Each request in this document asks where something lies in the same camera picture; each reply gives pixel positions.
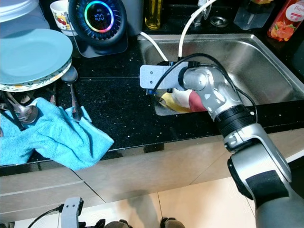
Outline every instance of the cabinet door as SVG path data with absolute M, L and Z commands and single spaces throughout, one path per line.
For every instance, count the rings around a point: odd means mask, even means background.
M 276 147 L 285 158 L 304 150 L 304 128 L 269 134 Z M 230 177 L 227 160 L 231 154 L 227 151 L 206 169 L 192 184 Z
M 101 161 L 76 173 L 105 202 L 113 202 L 187 186 L 225 152 L 218 137 L 175 142 L 167 148 Z
M 92 206 L 96 206 L 96 205 L 100 205 L 100 204 L 104 203 L 104 201 L 98 196 L 86 197 L 86 198 L 83 198 L 83 200 L 84 200 L 84 208 L 92 207 Z M 56 207 L 58 207 L 58 204 L 2 213 L 2 214 L 0 214 L 0 222 L 6 223 L 6 222 L 13 222 L 13 221 L 20 221 L 20 220 L 29 219 L 29 218 L 30 219 L 36 218 L 39 215 L 41 215 L 42 213 L 44 213 L 48 210 L 51 210 L 53 208 L 56 208 Z
M 0 197 L 1 213 L 61 204 L 69 197 L 88 198 L 95 193 L 83 182 Z

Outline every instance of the glass bottle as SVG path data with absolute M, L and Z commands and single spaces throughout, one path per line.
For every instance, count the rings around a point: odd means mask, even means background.
M 147 27 L 157 30 L 161 27 L 162 0 L 149 0 L 147 15 L 144 19 Z
M 287 0 L 267 35 L 279 41 L 288 41 L 304 20 L 304 0 Z

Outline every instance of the digital display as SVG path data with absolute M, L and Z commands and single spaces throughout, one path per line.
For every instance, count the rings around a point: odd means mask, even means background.
M 105 33 L 113 26 L 114 15 L 103 1 L 92 1 L 85 8 L 85 22 L 92 30 Z

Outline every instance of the black granite countertop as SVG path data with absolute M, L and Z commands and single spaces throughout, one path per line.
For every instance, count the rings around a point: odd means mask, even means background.
M 180 34 L 187 18 L 187 16 L 177 14 L 176 18 L 166 20 L 159 31 L 150 32 L 150 34 Z M 204 23 L 204 30 L 192 28 L 189 34 L 244 33 L 233 23 L 220 29 L 209 25 L 208 21 Z M 302 32 L 295 34 L 287 43 L 267 38 L 263 29 L 246 31 L 246 33 L 254 33 L 258 36 L 304 82 L 304 76 L 294 69 L 290 62 L 290 56 L 294 52 L 286 47 L 289 42 L 293 45 L 302 42 Z M 139 86 L 139 68 L 142 64 L 143 59 L 136 38 L 129 39 L 129 47 L 124 53 L 73 59 L 73 65 L 80 76 L 75 83 L 79 103 L 86 108 L 93 124 L 109 134 L 115 141 L 103 159 L 117 157 L 119 156 L 117 151 L 128 148 L 219 134 L 207 112 L 171 116 L 156 115 L 150 97 Z M 35 96 L 49 99 L 50 93 L 42 88 L 35 92 Z M 64 108 L 71 106 L 69 88 L 61 80 L 57 82 L 57 105 Z M 267 133 L 304 127 L 304 100 L 258 105 L 257 110 L 259 123 Z M 25 165 L 2 166 L 1 175 L 20 173 L 18 167 L 24 169 L 26 165 L 41 162 L 51 162 L 51 160 L 35 152 Z

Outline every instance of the metal spoon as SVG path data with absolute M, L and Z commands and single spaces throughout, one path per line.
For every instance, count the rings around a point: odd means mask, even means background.
M 20 105 L 16 99 L 7 92 L 9 102 L 13 105 L 14 111 L 16 112 L 18 119 L 20 120 L 21 123 L 23 124 L 31 124 L 33 123 L 38 116 L 38 108 L 34 105 L 29 105 L 29 106 L 22 106 Z
M 78 79 L 78 73 L 75 67 L 73 66 L 71 66 L 69 70 L 61 77 L 61 80 L 67 83 L 71 88 L 72 106 L 74 107 L 72 115 L 74 120 L 79 121 L 81 119 L 82 112 L 77 102 L 76 95 L 74 92 L 74 87 L 73 87 L 73 83 L 77 81 L 77 79 Z
M 9 108 L 7 107 L 6 103 L 1 103 L 0 104 L 0 109 L 2 109 L 4 111 L 9 111 Z
M 54 82 L 54 87 L 53 87 L 53 91 L 52 91 L 52 96 L 50 99 L 50 103 L 52 103 L 53 105 L 56 105 L 56 82 Z

